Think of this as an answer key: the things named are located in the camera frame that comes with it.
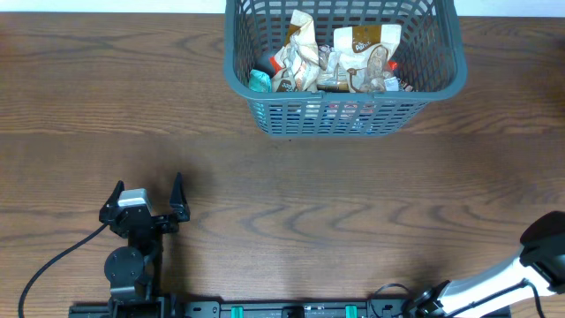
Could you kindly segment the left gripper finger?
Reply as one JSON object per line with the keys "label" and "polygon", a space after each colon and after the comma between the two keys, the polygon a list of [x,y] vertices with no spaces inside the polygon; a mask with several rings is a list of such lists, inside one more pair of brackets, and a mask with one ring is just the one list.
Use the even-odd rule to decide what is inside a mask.
{"label": "left gripper finger", "polygon": [[111,224],[115,221],[116,216],[119,214],[118,200],[123,190],[124,182],[122,180],[118,180],[111,195],[100,209],[99,221],[102,224]]}
{"label": "left gripper finger", "polygon": [[190,220],[190,209],[185,198],[183,177],[180,172],[176,175],[169,197],[169,205],[179,223],[188,222]]}

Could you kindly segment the teal snack pack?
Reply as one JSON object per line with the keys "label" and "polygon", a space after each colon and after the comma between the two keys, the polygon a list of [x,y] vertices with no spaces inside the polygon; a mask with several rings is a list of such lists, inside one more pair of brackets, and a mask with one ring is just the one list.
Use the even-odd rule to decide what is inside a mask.
{"label": "teal snack pack", "polygon": [[271,78],[265,72],[252,69],[250,71],[248,88],[257,93],[270,93],[272,91]]}

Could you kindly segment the orange tan pasta package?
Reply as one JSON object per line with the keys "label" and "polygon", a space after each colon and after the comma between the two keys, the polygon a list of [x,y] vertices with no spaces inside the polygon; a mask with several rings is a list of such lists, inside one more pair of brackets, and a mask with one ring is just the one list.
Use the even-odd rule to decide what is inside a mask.
{"label": "orange tan pasta package", "polygon": [[[279,72],[281,69],[284,68],[284,64],[279,64],[274,57],[270,57],[268,59],[269,63],[274,67],[275,72]],[[392,72],[395,72],[398,69],[398,63],[393,61],[393,60],[389,60],[388,61],[388,69]]]}

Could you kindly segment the beige paper bag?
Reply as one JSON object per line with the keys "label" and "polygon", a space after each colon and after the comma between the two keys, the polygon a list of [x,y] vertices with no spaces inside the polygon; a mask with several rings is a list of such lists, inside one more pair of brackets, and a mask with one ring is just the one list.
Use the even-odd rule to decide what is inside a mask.
{"label": "beige paper bag", "polygon": [[318,91],[319,47],[310,14],[293,11],[284,46],[274,58],[279,64],[284,64],[284,68],[271,79],[273,92]]}

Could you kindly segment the Kleenex tissue multipack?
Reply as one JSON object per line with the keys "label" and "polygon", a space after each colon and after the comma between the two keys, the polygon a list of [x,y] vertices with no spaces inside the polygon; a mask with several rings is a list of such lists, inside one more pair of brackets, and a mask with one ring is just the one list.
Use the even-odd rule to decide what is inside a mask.
{"label": "Kleenex tissue multipack", "polygon": [[372,104],[293,103],[269,106],[268,115],[274,133],[330,134],[360,131],[375,110]]}

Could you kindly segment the beige snack bag with window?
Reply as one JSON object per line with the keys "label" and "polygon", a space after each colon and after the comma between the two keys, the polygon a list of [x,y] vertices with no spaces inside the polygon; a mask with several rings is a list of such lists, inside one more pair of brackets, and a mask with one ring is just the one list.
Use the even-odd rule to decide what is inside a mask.
{"label": "beige snack bag with window", "polygon": [[341,53],[329,45],[319,46],[320,71],[316,79],[319,90],[346,93],[349,91],[348,73],[340,66]]}

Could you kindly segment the beige cookie bag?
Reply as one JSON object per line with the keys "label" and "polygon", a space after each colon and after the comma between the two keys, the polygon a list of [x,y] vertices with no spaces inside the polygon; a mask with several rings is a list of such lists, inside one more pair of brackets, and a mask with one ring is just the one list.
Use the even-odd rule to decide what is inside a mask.
{"label": "beige cookie bag", "polygon": [[399,77],[389,61],[400,46],[398,24],[347,26],[334,31],[334,48],[351,93],[398,92]]}

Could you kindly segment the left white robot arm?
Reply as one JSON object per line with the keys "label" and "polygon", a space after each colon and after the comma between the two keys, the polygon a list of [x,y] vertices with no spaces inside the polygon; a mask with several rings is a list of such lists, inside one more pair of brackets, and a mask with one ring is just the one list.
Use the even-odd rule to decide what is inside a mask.
{"label": "left white robot arm", "polygon": [[161,292],[162,237],[179,231],[190,220],[183,178],[176,175],[169,198],[171,212],[155,216],[147,190],[126,190],[119,181],[102,206],[99,220],[127,240],[104,264],[109,281],[111,317],[182,317],[183,306],[174,295]]}

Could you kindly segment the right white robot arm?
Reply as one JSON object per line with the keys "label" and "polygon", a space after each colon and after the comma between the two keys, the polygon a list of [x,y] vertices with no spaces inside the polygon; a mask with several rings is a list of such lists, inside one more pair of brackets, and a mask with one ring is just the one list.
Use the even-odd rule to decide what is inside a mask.
{"label": "right white robot arm", "polygon": [[411,317],[483,317],[526,299],[543,316],[540,299],[564,293],[564,213],[531,224],[507,260],[462,280],[446,281],[415,299]]}

